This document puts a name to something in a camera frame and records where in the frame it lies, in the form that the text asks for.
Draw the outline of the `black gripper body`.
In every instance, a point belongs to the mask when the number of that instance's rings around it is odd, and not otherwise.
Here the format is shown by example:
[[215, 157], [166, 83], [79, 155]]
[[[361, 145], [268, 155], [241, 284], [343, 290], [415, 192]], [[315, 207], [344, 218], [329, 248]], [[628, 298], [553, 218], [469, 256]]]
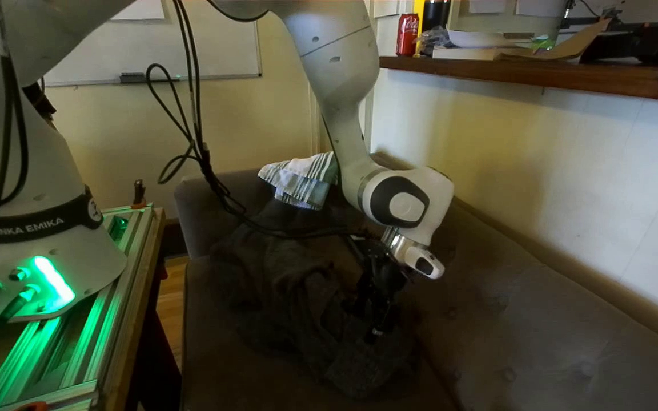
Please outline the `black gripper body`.
[[393, 321], [396, 295], [406, 284], [405, 270], [377, 241], [358, 244], [362, 274], [356, 282], [356, 313], [372, 323]]

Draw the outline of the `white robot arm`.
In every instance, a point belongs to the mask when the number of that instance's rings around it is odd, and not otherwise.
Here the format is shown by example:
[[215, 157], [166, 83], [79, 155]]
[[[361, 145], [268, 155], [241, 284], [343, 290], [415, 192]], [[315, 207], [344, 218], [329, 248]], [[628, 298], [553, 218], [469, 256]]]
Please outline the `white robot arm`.
[[[22, 89], [132, 0], [0, 0], [0, 321], [57, 316], [126, 266], [62, 134]], [[390, 256], [438, 279], [430, 254], [453, 182], [433, 169], [385, 169], [365, 151], [358, 102], [378, 71], [361, 0], [207, 0], [224, 16], [277, 14], [302, 56], [340, 165], [343, 195], [385, 227]]]

